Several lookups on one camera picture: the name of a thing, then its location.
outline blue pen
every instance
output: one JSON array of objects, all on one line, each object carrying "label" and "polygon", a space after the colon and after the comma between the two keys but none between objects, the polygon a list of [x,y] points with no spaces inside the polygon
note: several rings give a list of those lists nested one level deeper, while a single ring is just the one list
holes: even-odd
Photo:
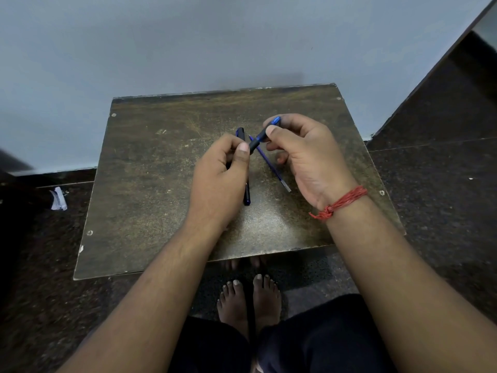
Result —
[{"label": "blue pen", "polygon": [[[251,143],[255,141],[255,139],[251,135],[249,135],[248,137],[250,138]],[[284,181],[284,179],[281,177],[281,175],[278,173],[278,171],[276,170],[276,168],[269,161],[269,158],[264,154],[264,152],[262,151],[262,149],[259,148],[259,147],[256,147],[256,149],[260,153],[260,155],[262,156],[262,158],[264,158],[264,161],[267,163],[267,165],[269,166],[269,168],[271,169],[271,171],[278,177],[278,179],[280,180],[280,182],[283,185],[283,187],[285,187],[288,192],[292,192],[292,190],[288,187],[288,185],[286,184],[286,182]]]},{"label": "blue pen", "polygon": [[255,139],[251,137],[250,144],[248,145],[250,147],[250,154],[253,153],[253,151],[259,146],[260,143],[267,137],[266,135],[266,128],[269,126],[276,126],[279,124],[281,118],[277,116],[274,118],[270,124],[268,124],[258,135]]}]

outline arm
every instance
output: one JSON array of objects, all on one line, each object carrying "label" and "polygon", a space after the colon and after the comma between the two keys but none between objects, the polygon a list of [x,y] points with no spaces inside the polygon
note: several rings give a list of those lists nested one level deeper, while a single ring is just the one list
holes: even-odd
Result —
[{"label": "arm", "polygon": [[[282,127],[268,127],[267,148],[284,150],[278,161],[289,163],[312,206],[322,210],[357,186],[326,126],[289,114]],[[326,225],[400,371],[496,370],[497,327],[419,257],[369,197],[337,210]]]},{"label": "arm", "polygon": [[167,371],[209,254],[242,205],[248,168],[247,143],[214,143],[196,164],[183,226],[59,372]]}]

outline scratched surface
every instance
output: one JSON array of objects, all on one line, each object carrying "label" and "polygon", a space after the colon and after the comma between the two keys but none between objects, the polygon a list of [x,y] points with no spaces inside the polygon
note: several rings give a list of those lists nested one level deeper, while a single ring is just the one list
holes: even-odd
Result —
[{"label": "scratched surface", "polygon": [[[403,231],[394,207],[334,85],[174,96],[112,102],[84,228],[75,279],[139,272],[181,225],[195,162],[223,133],[256,135],[277,113],[305,114],[328,125],[356,179]],[[274,162],[274,152],[268,153]],[[251,156],[252,205],[242,207],[211,260],[332,244],[310,218],[291,173],[288,193],[257,152]]]}]

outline right hand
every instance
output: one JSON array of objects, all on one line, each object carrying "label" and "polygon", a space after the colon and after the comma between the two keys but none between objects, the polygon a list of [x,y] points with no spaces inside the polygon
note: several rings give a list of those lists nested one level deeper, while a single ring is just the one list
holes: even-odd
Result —
[{"label": "right hand", "polygon": [[[277,116],[267,119],[263,126]],[[297,186],[310,205],[322,211],[357,187],[327,126],[300,114],[279,116],[282,128],[267,127],[270,142],[266,148],[283,150],[277,154],[277,162],[290,165]]]}]

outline red string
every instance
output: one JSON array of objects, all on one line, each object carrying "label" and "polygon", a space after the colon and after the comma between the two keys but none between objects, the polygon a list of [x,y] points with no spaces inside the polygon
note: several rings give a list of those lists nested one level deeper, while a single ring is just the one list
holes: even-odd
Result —
[{"label": "red string", "polygon": [[318,220],[325,220],[327,218],[332,217],[333,212],[335,212],[337,209],[351,204],[352,202],[354,202],[360,197],[363,197],[367,193],[368,190],[365,189],[363,186],[357,186],[353,190],[347,192],[344,196],[342,196],[332,205],[328,205],[327,207],[325,207],[325,210],[320,211],[317,216],[314,216],[311,212],[309,212],[309,214]]}]

